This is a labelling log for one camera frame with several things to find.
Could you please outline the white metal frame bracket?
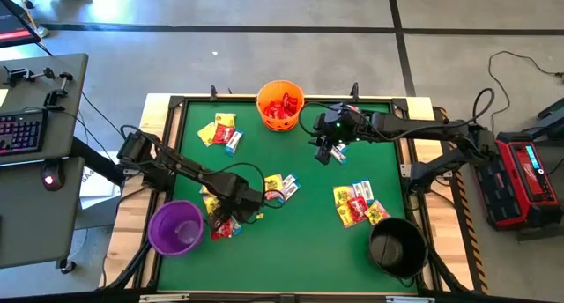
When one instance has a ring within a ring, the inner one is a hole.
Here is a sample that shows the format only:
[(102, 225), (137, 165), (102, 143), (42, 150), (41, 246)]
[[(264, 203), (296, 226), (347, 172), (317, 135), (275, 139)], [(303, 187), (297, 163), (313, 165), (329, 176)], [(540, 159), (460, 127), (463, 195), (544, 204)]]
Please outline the white metal frame bracket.
[(175, 303), (183, 301), (189, 301), (188, 293), (144, 294), (139, 297), (138, 303)]
[(434, 298), (417, 296), (386, 296), (386, 303), (435, 303)]

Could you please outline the white cardboard box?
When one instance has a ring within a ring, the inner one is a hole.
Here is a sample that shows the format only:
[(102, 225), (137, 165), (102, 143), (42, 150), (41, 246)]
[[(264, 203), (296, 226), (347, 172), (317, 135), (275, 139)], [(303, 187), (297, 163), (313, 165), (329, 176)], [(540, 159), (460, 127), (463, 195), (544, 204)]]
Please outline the white cardboard box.
[(119, 185), (114, 184), (91, 168), (84, 167), (79, 193), (81, 199), (113, 197), (120, 192)]

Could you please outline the black equipment case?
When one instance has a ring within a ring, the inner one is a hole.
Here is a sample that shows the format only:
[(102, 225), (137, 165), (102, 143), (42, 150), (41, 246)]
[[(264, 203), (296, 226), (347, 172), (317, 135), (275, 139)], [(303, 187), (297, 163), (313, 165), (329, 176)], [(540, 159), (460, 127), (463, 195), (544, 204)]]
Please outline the black equipment case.
[(564, 138), (564, 98), (537, 114), (537, 122), (526, 132), (533, 138)]

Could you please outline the black monitor red stripe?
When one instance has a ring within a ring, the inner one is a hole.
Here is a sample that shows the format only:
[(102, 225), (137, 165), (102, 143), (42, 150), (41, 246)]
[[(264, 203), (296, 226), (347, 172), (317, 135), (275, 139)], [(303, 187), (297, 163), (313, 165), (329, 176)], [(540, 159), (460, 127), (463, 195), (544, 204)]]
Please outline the black monitor red stripe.
[(0, 48), (35, 44), (40, 36), (30, 27), (14, 9), (12, 0), (0, 0)]

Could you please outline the floor stand yellow rod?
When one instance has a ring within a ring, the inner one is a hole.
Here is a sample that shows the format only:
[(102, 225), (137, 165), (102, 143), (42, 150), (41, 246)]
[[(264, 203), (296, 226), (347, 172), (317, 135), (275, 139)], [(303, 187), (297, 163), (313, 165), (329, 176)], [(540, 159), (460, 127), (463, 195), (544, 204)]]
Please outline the floor stand yellow rod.
[(49, 30), (44, 26), (37, 23), (31, 15), (28, 7), (28, 0), (19, 0), (20, 4), (12, 2), (12, 7), (17, 15), (19, 15), (25, 23), (27, 23), (32, 29), (43, 39), (48, 36)]

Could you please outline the purple plastic bucket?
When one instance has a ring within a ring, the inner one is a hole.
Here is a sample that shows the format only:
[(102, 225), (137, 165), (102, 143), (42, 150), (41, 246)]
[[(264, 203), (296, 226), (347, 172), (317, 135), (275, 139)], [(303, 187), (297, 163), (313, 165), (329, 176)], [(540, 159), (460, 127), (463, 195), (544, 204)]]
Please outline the purple plastic bucket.
[(153, 214), (148, 239), (160, 255), (186, 255), (203, 239), (204, 227), (204, 216), (197, 206), (187, 200), (175, 200)]

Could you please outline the yellow black hazard tape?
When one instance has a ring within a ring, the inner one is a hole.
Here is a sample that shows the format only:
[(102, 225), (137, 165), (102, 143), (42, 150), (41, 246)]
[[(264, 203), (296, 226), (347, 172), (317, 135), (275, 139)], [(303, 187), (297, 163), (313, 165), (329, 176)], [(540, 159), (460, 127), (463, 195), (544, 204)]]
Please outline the yellow black hazard tape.
[(490, 292), (482, 264), (481, 253), (479, 251), (477, 233), (472, 222), (471, 211), (465, 194), (464, 181), (460, 171), (453, 173), (450, 184), (473, 289), (476, 292), (489, 295)]

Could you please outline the grey desk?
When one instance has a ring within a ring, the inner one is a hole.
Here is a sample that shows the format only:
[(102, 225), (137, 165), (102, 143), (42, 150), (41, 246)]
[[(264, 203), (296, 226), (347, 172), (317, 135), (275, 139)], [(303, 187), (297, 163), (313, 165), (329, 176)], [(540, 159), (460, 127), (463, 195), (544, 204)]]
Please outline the grey desk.
[(47, 191), (40, 163), (0, 167), (0, 269), (69, 260), (84, 160), (63, 170), (63, 187)]
[[(0, 115), (31, 110), (35, 107), (42, 108), (48, 93), (60, 87), (68, 93), (65, 98), (57, 101), (64, 110), (48, 113), (41, 150), (0, 157), (0, 164), (55, 159), (70, 153), (87, 64), (88, 55), (84, 53), (0, 61), (0, 90), (7, 91), (0, 104)], [(56, 75), (63, 72), (70, 73), (73, 79), (64, 83), (61, 78), (52, 80), (42, 77), (36, 78), (33, 82), (20, 81), (14, 87), (7, 85), (5, 83), (7, 71), (20, 68), (27, 68), (36, 74), (41, 73), (45, 68), (50, 68)]]

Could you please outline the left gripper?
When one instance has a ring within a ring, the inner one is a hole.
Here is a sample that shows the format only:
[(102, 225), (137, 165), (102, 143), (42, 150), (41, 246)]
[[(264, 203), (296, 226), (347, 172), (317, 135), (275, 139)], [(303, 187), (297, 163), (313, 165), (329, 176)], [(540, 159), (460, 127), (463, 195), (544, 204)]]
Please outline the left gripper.
[[(224, 197), (222, 208), (229, 218), (222, 224), (222, 228), (233, 228), (234, 218), (242, 222), (249, 222), (251, 217), (263, 207), (263, 192), (256, 191), (248, 186), (237, 188), (233, 194)], [(222, 221), (222, 210), (214, 209), (209, 214), (212, 222)]]

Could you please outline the red black power station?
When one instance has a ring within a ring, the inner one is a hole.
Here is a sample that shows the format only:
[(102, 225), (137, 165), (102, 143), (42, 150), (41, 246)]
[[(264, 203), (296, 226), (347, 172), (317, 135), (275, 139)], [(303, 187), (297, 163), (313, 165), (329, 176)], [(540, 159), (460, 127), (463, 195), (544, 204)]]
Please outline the red black power station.
[(532, 137), (501, 132), (495, 144), (499, 155), (474, 167), (488, 224), (497, 231), (559, 224), (564, 210)]

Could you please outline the green table mat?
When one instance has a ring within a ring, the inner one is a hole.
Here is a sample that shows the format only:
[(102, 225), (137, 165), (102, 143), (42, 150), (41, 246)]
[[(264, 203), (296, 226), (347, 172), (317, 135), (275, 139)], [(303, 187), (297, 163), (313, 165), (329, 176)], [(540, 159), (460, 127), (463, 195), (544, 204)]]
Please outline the green table mat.
[[(253, 103), (193, 102), (187, 110), (182, 154), (210, 169), (228, 167), (253, 188), (262, 176), (294, 173), (301, 188), (283, 206), (263, 209), (264, 218), (243, 225), (231, 238), (205, 235), (192, 252), (164, 257), (158, 287), (162, 291), (234, 292), (386, 292), (413, 293), (367, 258), (368, 222), (345, 228), (334, 204), (337, 186), (369, 180), (375, 198), (392, 216), (404, 215), (404, 200), (394, 144), (351, 144), (347, 161), (322, 165), (315, 159), (309, 131), (319, 114), (307, 107), (302, 125), (278, 133), (262, 122)], [(243, 132), (233, 156), (226, 144), (206, 147), (197, 132), (216, 113), (236, 114)]]

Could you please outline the black computer mouse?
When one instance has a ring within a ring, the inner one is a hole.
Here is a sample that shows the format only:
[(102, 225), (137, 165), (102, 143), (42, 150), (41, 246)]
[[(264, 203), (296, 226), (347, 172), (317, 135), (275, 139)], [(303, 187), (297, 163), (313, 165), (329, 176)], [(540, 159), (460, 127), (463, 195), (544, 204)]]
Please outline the black computer mouse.
[(47, 191), (57, 191), (65, 183), (62, 159), (46, 159), (41, 167), (41, 180)]

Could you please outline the black desk clamp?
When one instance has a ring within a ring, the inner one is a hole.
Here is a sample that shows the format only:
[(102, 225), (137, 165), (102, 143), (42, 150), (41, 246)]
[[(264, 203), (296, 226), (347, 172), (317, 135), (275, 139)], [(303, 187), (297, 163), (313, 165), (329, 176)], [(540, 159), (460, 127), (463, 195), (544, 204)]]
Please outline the black desk clamp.
[(21, 80), (30, 81), (34, 75), (34, 73), (28, 68), (10, 70), (8, 67), (4, 66), (4, 69), (6, 72), (4, 85), (9, 85), (11, 87), (16, 86)]
[(59, 105), (58, 101), (68, 96), (68, 92), (66, 91), (65, 87), (69, 81), (73, 80), (73, 76), (69, 72), (64, 71), (59, 74), (58, 77), (63, 80), (61, 86), (48, 92), (43, 102), (43, 108), (48, 111), (65, 110), (65, 107), (63, 105)]

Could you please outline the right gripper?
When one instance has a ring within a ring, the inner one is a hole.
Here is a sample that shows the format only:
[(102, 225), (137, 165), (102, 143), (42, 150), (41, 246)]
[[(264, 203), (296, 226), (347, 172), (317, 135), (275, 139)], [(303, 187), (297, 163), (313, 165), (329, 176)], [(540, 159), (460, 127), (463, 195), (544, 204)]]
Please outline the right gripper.
[(361, 111), (356, 113), (347, 109), (346, 105), (340, 102), (328, 106), (315, 119), (312, 144), (316, 146), (315, 159), (322, 165), (325, 160), (330, 161), (334, 145), (360, 141), (361, 133), (366, 129), (365, 116)]

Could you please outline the backlit computer keyboard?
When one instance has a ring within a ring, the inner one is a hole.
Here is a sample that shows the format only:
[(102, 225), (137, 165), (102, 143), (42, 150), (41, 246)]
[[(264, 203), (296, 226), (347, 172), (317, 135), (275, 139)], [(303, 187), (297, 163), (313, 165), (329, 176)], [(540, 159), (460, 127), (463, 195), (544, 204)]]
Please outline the backlit computer keyboard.
[(0, 156), (40, 152), (47, 119), (45, 109), (0, 114)]

